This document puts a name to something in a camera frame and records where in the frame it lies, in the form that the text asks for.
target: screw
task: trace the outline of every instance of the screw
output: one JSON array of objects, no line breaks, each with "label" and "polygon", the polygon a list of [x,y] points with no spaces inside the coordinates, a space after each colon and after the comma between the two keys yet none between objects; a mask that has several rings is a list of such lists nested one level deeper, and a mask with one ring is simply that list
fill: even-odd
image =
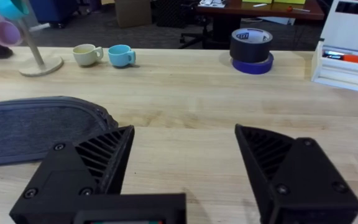
[{"label": "screw", "polygon": [[311,146],[312,142],[310,139],[306,139],[303,141],[303,143],[306,145],[306,146]]},{"label": "screw", "polygon": [[85,196],[89,196],[92,194],[92,189],[87,187],[87,188],[84,188],[80,191],[80,195],[85,195]]},{"label": "screw", "polygon": [[53,149],[56,150],[56,151],[59,151],[59,150],[62,150],[65,148],[66,145],[64,144],[57,144]]},{"label": "screw", "polygon": [[276,191],[281,195],[287,195],[290,193],[290,189],[286,185],[283,185],[283,184],[278,184],[276,186]]},{"label": "screw", "polygon": [[339,192],[342,194],[346,193],[348,191],[348,188],[344,184],[342,184],[338,181],[333,182],[333,188],[336,192]]},{"label": "screw", "polygon": [[23,197],[26,199],[33,198],[35,195],[37,195],[38,190],[37,189],[29,189],[24,192]]}]

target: gray fabric pouch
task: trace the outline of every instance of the gray fabric pouch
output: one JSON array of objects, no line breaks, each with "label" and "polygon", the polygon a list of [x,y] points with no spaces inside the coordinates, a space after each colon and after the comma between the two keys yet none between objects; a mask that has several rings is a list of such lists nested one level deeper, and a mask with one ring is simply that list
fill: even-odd
[{"label": "gray fabric pouch", "polygon": [[103,107],[68,96],[0,102],[0,164],[40,160],[60,142],[118,127]]}]

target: blue bin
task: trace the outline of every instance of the blue bin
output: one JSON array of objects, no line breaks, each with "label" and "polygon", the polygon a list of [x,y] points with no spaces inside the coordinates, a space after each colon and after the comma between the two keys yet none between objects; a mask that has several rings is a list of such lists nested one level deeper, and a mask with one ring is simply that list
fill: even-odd
[{"label": "blue bin", "polygon": [[30,0],[38,22],[64,22],[78,10],[76,0]]}]

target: wooden table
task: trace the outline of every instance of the wooden table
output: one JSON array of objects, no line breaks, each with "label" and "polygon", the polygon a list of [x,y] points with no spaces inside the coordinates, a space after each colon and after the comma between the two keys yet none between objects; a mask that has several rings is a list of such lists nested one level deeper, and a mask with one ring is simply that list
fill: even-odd
[{"label": "wooden table", "polygon": [[[0,60],[0,100],[75,96],[106,107],[135,139],[122,192],[186,192],[189,224],[257,224],[259,213],[234,125],[315,138],[358,196],[358,92],[310,82],[311,52],[273,52],[272,71],[246,75],[227,50],[147,50],[137,65],[80,68],[68,48],[57,72],[17,72],[28,48]],[[0,223],[39,163],[0,166]]]}]

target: duct tape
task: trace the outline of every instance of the duct tape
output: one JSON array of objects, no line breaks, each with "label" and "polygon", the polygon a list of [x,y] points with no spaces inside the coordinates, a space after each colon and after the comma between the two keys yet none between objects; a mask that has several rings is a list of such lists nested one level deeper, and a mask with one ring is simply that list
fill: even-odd
[{"label": "duct tape", "polygon": [[273,36],[271,33],[253,28],[233,31],[230,56],[237,61],[255,63],[267,60]]},{"label": "duct tape", "polygon": [[271,53],[268,53],[267,59],[263,62],[259,63],[247,63],[240,62],[238,60],[233,59],[233,67],[236,68],[240,72],[260,75],[266,73],[272,69],[274,57]]}]

